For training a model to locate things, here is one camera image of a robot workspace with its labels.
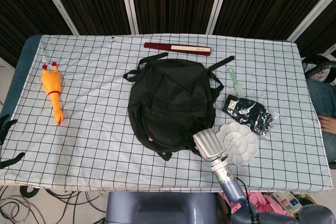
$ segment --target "pink cloth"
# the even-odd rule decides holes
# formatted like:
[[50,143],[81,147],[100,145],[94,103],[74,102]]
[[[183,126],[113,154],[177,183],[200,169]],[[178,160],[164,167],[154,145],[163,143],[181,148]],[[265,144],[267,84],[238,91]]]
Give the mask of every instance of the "pink cloth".
[[[227,200],[224,193],[219,193],[225,201],[230,205],[231,207],[231,213],[233,214],[235,211],[237,211],[241,205],[239,203],[231,203]],[[276,212],[278,214],[287,215],[290,216],[289,212],[282,209],[282,207],[271,197],[269,197],[266,194],[261,193],[248,193],[248,197],[250,200],[250,203],[253,204],[259,212]]]

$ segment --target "rubber chicken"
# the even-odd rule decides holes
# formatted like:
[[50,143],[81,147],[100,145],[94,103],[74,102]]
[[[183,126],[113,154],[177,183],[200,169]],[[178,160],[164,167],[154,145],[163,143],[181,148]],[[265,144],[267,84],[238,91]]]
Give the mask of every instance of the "rubber chicken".
[[52,107],[54,108],[54,119],[56,124],[60,125],[63,120],[63,113],[59,107],[59,92],[61,92],[61,78],[57,69],[56,62],[53,61],[53,71],[47,70],[47,65],[43,65],[43,73],[41,76],[44,91],[50,97]]

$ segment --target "white flower-shaped palette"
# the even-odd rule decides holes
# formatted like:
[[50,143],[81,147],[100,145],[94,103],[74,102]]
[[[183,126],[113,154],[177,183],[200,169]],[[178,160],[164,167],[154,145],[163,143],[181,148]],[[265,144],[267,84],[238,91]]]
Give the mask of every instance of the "white flower-shaped palette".
[[257,136],[246,125],[237,122],[224,124],[216,136],[221,143],[226,160],[235,165],[251,163],[258,152]]

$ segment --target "green comb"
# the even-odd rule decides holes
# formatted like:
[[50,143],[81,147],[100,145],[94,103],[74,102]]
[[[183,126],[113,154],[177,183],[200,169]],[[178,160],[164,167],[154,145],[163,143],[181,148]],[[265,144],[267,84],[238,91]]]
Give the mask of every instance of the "green comb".
[[230,67],[230,68],[227,69],[227,71],[228,71],[228,73],[231,76],[231,79],[233,81],[233,88],[236,90],[237,96],[239,98],[246,98],[245,91],[242,89],[242,87],[240,86],[239,82],[237,81],[235,70]]

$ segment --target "white grid tablecloth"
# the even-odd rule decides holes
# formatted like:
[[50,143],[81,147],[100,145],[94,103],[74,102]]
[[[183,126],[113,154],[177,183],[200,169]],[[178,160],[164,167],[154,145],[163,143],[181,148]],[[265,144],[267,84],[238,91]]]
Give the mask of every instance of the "white grid tablecloth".
[[[210,163],[190,151],[165,162],[134,136],[127,113],[132,83],[125,72],[157,50],[145,42],[209,46],[210,56],[169,52],[205,67],[230,56],[215,71],[225,86],[216,103],[215,131],[232,119],[220,109],[236,68],[248,98],[277,111],[269,139],[259,139],[252,163],[232,165],[249,189],[322,191],[332,188],[320,125],[311,103],[296,44],[207,35],[43,36],[13,114],[18,122],[5,141],[3,159],[26,152],[0,170],[0,182],[63,190],[219,191]],[[42,65],[58,63],[62,75],[56,126],[42,89]]]

